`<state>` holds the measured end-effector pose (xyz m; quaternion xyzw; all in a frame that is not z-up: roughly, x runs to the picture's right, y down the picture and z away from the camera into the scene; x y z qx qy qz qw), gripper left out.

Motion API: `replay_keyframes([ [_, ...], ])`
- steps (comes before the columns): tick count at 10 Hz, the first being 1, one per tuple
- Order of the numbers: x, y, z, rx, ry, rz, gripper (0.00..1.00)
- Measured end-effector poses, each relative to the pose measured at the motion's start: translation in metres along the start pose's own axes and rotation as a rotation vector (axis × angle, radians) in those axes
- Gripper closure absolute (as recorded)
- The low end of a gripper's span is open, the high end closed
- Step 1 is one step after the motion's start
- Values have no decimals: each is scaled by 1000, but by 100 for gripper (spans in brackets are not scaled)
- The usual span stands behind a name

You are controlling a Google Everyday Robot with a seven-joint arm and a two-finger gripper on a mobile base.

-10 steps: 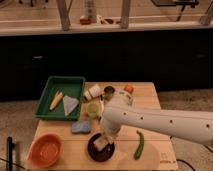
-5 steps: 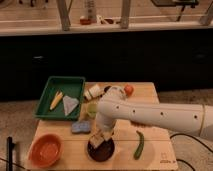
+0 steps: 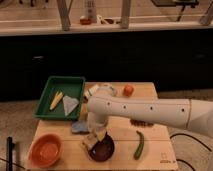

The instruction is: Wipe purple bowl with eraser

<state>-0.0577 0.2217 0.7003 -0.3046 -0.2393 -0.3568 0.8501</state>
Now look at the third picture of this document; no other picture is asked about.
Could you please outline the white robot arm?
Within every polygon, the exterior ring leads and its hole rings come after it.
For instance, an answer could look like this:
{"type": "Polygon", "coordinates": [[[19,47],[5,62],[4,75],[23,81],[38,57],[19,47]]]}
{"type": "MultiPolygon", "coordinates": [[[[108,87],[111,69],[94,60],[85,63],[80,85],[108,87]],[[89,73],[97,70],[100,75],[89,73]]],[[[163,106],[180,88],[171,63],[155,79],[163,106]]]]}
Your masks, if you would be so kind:
{"type": "Polygon", "coordinates": [[[99,90],[88,100],[88,127],[98,130],[109,116],[175,127],[213,138],[213,102],[191,99],[129,99],[99,90]]]}

